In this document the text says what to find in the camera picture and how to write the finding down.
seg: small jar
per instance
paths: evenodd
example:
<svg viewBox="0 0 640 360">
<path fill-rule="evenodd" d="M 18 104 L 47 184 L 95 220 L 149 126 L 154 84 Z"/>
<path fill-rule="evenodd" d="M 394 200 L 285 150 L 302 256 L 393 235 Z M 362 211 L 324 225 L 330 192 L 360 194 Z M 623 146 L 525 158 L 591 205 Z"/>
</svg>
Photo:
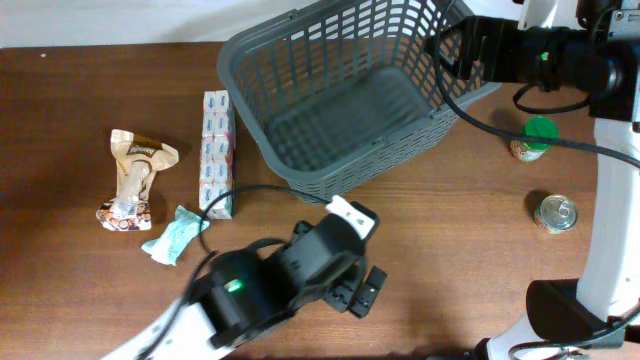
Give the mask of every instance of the small jar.
<svg viewBox="0 0 640 360">
<path fill-rule="evenodd" d="M 558 128 L 551 119 L 544 116 L 536 116 L 524 126 L 522 135 L 557 139 Z M 551 145 L 547 144 L 528 143 L 518 140 L 512 140 L 510 145 L 511 154 L 524 162 L 539 159 L 550 147 Z"/>
</svg>

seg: wooden table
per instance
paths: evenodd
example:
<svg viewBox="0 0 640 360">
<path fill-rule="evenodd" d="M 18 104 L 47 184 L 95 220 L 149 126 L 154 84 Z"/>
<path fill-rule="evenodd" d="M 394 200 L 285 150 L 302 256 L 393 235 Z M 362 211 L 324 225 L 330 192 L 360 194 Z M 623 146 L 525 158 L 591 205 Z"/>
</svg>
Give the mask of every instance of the wooden table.
<svg viewBox="0 0 640 360">
<path fill-rule="evenodd" d="M 177 267 L 140 250 L 173 220 L 197 209 L 201 104 L 222 89 L 221 44 L 170 44 L 0 51 L 0 358 L 97 358 L 137 334 L 178 297 L 203 256 L 190 245 Z M 473 105 L 484 121 L 518 130 L 529 116 L 503 86 Z M 573 90 L 530 95 L 554 106 Z M 563 137 L 593 141 L 586 111 L 554 116 Z M 113 128 L 174 146 L 180 162 L 151 191 L 154 226 L 112 233 L 95 218 L 115 194 Z M 238 120 L 237 185 L 280 184 Z M 505 141 L 458 123 L 432 150 L 348 195 L 382 224 L 368 256 L 389 277 L 371 314 L 357 320 L 323 302 L 285 328 L 237 350 L 254 358 L 446 353 L 500 333 L 525 310 L 535 279 L 575 278 L 585 264 L 596 188 L 596 158 L 553 148 L 531 164 Z M 541 194 L 576 201 L 577 227 L 551 236 L 532 221 Z M 325 211 L 284 194 L 237 198 L 233 221 L 206 232 L 220 251 Z M 621 358 L 637 357 L 625 346 Z"/>
</svg>

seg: green cap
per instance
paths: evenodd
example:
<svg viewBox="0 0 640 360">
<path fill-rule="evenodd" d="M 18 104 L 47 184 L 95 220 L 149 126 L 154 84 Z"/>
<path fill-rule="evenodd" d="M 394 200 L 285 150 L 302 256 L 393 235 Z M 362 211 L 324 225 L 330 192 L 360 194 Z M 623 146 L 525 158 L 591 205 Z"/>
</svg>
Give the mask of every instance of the green cap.
<svg viewBox="0 0 640 360">
<path fill-rule="evenodd" d="M 537 136 L 549 139 L 558 138 L 558 128 L 551 119 L 544 116 L 536 116 L 529 120 L 522 129 L 522 134 L 527 136 Z M 551 145 L 540 143 L 526 143 L 533 150 L 545 151 L 551 147 Z"/>
</svg>

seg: metal can lid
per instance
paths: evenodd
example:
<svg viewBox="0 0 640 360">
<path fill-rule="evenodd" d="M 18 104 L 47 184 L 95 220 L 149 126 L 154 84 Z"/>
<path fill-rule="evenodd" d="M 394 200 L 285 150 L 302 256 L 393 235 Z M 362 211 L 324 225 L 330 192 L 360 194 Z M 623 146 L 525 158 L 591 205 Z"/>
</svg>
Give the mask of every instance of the metal can lid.
<svg viewBox="0 0 640 360">
<path fill-rule="evenodd" d="M 568 197 L 551 195 L 540 204 L 540 216 L 555 229 L 569 230 L 578 221 L 578 209 Z"/>
</svg>

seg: gray plastic basket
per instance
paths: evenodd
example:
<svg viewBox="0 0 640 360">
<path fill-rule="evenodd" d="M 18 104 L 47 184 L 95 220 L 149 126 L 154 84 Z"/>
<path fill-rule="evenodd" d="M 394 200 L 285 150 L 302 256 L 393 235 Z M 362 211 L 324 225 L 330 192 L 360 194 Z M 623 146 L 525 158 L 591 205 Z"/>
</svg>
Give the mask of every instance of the gray plastic basket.
<svg viewBox="0 0 640 360">
<path fill-rule="evenodd" d="M 330 198 L 436 145 L 458 117 L 422 51 L 444 1 L 326 0 L 230 39 L 218 74 L 269 167 L 294 189 Z M 471 15 L 460 1 L 446 24 Z M 442 50 L 458 54 L 459 37 Z M 466 109 L 496 90 L 474 67 L 445 74 Z"/>
</svg>

